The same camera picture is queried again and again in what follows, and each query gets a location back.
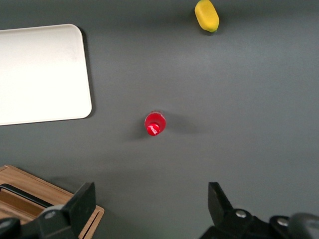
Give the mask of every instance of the wooden tray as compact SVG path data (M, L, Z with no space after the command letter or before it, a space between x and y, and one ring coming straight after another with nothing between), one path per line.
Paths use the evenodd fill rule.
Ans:
M13 166L0 167L0 184L7 183L53 205L65 204L73 194ZM22 224L35 219L44 208L5 189L0 191L0 219L16 217ZM79 239L91 239L104 209L96 206Z

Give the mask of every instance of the screw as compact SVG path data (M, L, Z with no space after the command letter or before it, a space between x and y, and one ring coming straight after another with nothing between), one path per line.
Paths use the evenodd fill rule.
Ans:
M50 218L53 218L55 216L55 211L52 211L52 212L49 212L47 214L45 214L44 218L45 219L50 219Z
M278 219L277 219L277 222L278 222L279 225L282 225L282 226L284 226L284 227L287 227L287 226L288 226L288 221L287 221L287 219L278 218Z
M0 224L0 229L6 228L6 227L9 226L10 224L11 224L10 221L4 221L3 223Z
M237 210L237 211L236 211L236 215L237 215L239 218L245 218L245 217L247 217L247 214L246 214L243 210Z

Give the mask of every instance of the yellow toy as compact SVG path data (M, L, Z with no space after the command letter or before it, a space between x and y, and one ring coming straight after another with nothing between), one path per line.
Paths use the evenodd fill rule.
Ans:
M210 0L200 0L195 7L195 15L201 28L215 32L219 26L219 17Z

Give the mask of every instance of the black clamp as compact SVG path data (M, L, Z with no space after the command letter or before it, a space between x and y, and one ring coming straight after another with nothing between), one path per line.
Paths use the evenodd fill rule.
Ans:
M209 183L208 209L214 225L200 239L319 239L319 217L273 216L269 223L234 209L218 183Z

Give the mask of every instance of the white cutting board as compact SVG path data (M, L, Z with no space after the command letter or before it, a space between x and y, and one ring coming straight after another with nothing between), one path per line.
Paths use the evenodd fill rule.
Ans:
M80 119L91 112L81 31L0 31L0 125Z

